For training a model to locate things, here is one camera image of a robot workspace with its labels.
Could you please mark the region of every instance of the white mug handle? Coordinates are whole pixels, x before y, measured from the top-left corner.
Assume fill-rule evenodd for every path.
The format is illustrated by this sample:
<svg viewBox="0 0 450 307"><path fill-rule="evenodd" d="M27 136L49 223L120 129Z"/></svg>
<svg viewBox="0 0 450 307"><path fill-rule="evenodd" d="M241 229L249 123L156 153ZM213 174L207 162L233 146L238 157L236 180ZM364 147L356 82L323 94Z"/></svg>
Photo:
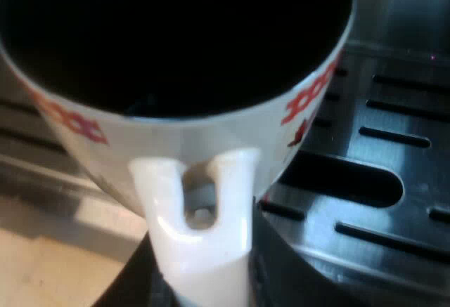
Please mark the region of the white mug handle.
<svg viewBox="0 0 450 307"><path fill-rule="evenodd" d="M205 173L216 188L216 220L204 230L190 228L184 216L186 165L156 157L129 163L158 266L182 305L248 305L252 196L259 155L256 148L241 148L205 163Z"/></svg>

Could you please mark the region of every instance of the espresso machine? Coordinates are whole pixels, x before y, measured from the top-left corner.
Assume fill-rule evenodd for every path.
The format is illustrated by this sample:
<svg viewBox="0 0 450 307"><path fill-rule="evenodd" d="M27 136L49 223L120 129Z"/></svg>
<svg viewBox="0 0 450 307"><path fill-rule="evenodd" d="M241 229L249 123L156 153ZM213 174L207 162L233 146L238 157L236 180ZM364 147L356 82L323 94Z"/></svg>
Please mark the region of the espresso machine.
<svg viewBox="0 0 450 307"><path fill-rule="evenodd" d="M301 151L255 203L255 306L450 306L450 0L356 3L350 39ZM128 247L130 254L136 244L120 236L145 223L126 209L111 214L112 200L1 69L6 202L74 221L88 206L100 234L41 233L90 252L120 257ZM111 215L127 224L114 226ZM23 221L19 228L5 219L0 228L26 235L32 219ZM149 248L145 236L95 306L175 304Z"/></svg>

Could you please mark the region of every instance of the white mug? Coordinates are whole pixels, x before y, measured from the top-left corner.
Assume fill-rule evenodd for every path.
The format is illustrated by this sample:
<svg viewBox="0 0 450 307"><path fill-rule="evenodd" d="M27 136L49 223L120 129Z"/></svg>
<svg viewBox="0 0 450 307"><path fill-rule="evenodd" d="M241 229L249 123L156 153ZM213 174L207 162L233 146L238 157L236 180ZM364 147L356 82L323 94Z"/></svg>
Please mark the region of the white mug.
<svg viewBox="0 0 450 307"><path fill-rule="evenodd" d="M42 88L1 52L65 149L102 189L145 215L158 267L179 302L239 307L249 299L252 198L298 151L353 17L325 61L289 91L197 119L130 118L81 105ZM184 192L204 183L215 186L214 221L195 228Z"/></svg>

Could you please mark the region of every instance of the coffee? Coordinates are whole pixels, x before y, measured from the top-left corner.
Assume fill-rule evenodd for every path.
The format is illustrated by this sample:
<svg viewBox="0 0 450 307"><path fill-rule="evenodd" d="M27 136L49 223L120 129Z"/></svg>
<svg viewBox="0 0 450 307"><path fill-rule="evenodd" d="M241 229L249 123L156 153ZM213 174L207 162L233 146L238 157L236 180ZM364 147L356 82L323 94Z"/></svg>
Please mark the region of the coffee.
<svg viewBox="0 0 450 307"><path fill-rule="evenodd" d="M336 45L351 0L0 0L38 84L129 116L199 117L281 95Z"/></svg>

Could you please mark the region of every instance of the red geometric pattern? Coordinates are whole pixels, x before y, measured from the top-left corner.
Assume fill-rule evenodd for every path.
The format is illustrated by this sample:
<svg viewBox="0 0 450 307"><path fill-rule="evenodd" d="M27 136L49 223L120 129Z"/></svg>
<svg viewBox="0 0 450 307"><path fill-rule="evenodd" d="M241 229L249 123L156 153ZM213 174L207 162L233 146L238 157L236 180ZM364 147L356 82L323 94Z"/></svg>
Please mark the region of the red geometric pattern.
<svg viewBox="0 0 450 307"><path fill-rule="evenodd" d="M339 56L337 56L337 58L328 65L326 71L322 75L317 77L317 79L314 80L314 83L311 86L300 91L297 96L286 105L286 109L289 110L289 115L281 120L281 125L286 124L294 119L294 117L297 116L299 112L305 110L306 107L308 107L308 105L313 101L313 99L315 99L320 94L322 89L331 80L333 72L338 63L338 59Z"/></svg>
<svg viewBox="0 0 450 307"><path fill-rule="evenodd" d="M74 133L83 135L93 142L108 144L105 134L101 131L100 126L96 121L85 119L77 112L66 110L62 105L46 99L44 95L38 93L34 89L27 87L27 90L39 106L39 109L45 112L54 121L63 124Z"/></svg>
<svg viewBox="0 0 450 307"><path fill-rule="evenodd" d="M312 112L311 116L307 119L304 119L302 124L300 125L299 129L295 132L295 137L292 142L289 142L288 147L293 147L294 145L297 145L298 143L302 142L304 133L307 132L308 128L311 126L312 121L316 117L316 113L319 107L316 107L316 109Z"/></svg>

